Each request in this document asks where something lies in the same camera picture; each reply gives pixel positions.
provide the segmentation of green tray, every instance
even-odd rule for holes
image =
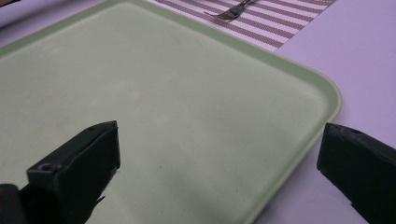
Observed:
[[[251,223],[341,106],[323,75],[142,0],[0,48],[0,182],[117,120],[121,168],[88,223]]]

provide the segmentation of brown stripe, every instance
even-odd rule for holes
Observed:
[[[292,18],[295,18],[295,19],[299,19],[299,20],[302,20],[302,21],[312,21],[314,19],[312,17],[307,17],[307,16],[304,16],[304,15],[301,15],[301,14],[297,14],[297,13],[294,13],[294,12],[289,12],[289,11],[286,11],[286,10],[283,10],[283,9],[280,9],[280,8],[268,7],[266,5],[263,5],[263,4],[260,4],[260,3],[257,3],[257,2],[254,2],[251,5],[253,7],[259,7],[259,8],[265,9],[265,10],[273,11],[273,12],[276,12],[276,13],[279,13],[279,14],[282,14],[282,15],[285,15],[285,16],[288,16],[288,17],[292,17]]]
[[[187,4],[190,4],[190,5],[195,6],[195,7],[200,7],[202,9],[210,10],[210,11],[215,12],[217,14],[220,14],[221,12],[223,12],[220,9],[217,9],[217,8],[214,8],[214,7],[210,7],[210,6],[195,2],[195,1],[191,1],[191,0],[179,0],[179,1],[187,3]],[[238,18],[238,20],[243,22],[243,23],[246,23],[248,25],[251,25],[253,27],[262,29],[264,31],[271,32],[271,33],[276,34],[276,35],[281,35],[281,36],[286,37],[286,38],[292,38],[294,36],[294,34],[292,34],[290,32],[287,32],[287,31],[284,31],[284,30],[280,30],[280,29],[277,29],[275,27],[272,27],[272,26],[269,26],[269,25],[265,25],[265,24],[262,24],[262,23],[247,19],[247,18],[240,17],[240,18]]]
[[[169,1],[165,1],[165,0],[158,0],[158,2],[162,3],[162,4],[165,4],[165,5],[169,6],[169,7],[172,7],[174,9],[177,9],[179,11],[188,13],[188,14],[194,16],[194,17],[201,18],[201,19],[206,20],[206,21],[211,21],[211,22],[215,23],[216,25],[222,26],[224,28],[227,28],[227,29],[232,30],[234,32],[237,32],[239,34],[242,34],[242,35],[248,36],[250,38],[253,38],[255,40],[261,41],[262,43],[271,45],[273,47],[280,48],[283,45],[283,43],[281,43],[281,42],[279,42],[277,40],[274,40],[274,39],[272,39],[270,37],[256,34],[254,32],[246,30],[244,28],[241,28],[241,27],[235,26],[233,24],[230,24],[229,22],[220,21],[220,20],[214,20],[211,16],[208,16],[208,15],[206,15],[204,13],[201,13],[201,12],[196,12],[196,11],[191,10],[189,8],[186,8],[186,7],[182,7],[182,6],[180,6],[178,4],[175,4],[173,2],[169,2]]]
[[[314,4],[314,5],[319,5],[319,6],[329,6],[333,2],[335,2],[335,0],[299,0],[299,1]]]
[[[223,6],[223,7],[233,7],[234,6],[233,4],[226,3],[226,2],[223,2],[223,1],[218,1],[218,0],[206,0],[206,1],[208,1],[210,3],[215,3],[215,4]],[[268,14],[261,13],[261,12],[258,12],[258,11],[254,11],[254,10],[251,10],[251,9],[248,9],[248,8],[245,9],[244,13],[247,13],[247,14],[250,14],[250,15],[265,19],[265,20],[268,20],[268,21],[279,23],[279,24],[282,24],[282,25],[285,25],[285,26],[289,26],[289,27],[297,29],[297,30],[302,30],[304,28],[304,26],[301,25],[301,24],[298,24],[298,23],[295,23],[295,22],[292,22],[292,21],[285,21],[285,20],[282,20],[280,18],[273,17],[273,16],[270,16]]]
[[[283,1],[279,1],[279,0],[265,0],[266,2],[271,2],[271,3],[275,3],[284,7],[292,7],[292,8],[296,8],[302,11],[307,11],[307,12],[312,12],[312,13],[317,13],[319,14],[320,12],[323,11],[323,9],[316,9],[316,8],[312,8],[312,7],[303,7],[300,5],[296,5],[293,3],[288,3],[288,2],[283,2]]]

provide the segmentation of striped placemat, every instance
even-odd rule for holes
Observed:
[[[219,14],[241,0],[148,1],[275,51],[335,0],[256,0],[245,9],[241,17],[228,22],[214,19],[204,11]]]

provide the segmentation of purple table surface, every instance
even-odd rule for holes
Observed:
[[[102,0],[22,0],[0,8],[0,46]],[[329,77],[343,107],[334,123],[396,147],[396,1],[337,0],[276,51]],[[316,169],[319,142],[256,224],[362,224],[350,202]]]

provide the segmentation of fork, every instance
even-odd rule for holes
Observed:
[[[235,20],[236,18],[238,18],[242,14],[242,12],[244,12],[247,4],[252,1],[254,1],[254,0],[244,0],[241,3],[239,3],[238,5],[236,5],[234,7],[230,7],[230,9],[228,9],[227,11],[224,11],[223,13],[220,13],[219,15],[210,14],[205,11],[204,11],[204,13],[206,15],[209,15],[209,16],[217,18],[217,19],[221,19],[224,21],[231,21],[231,20]]]

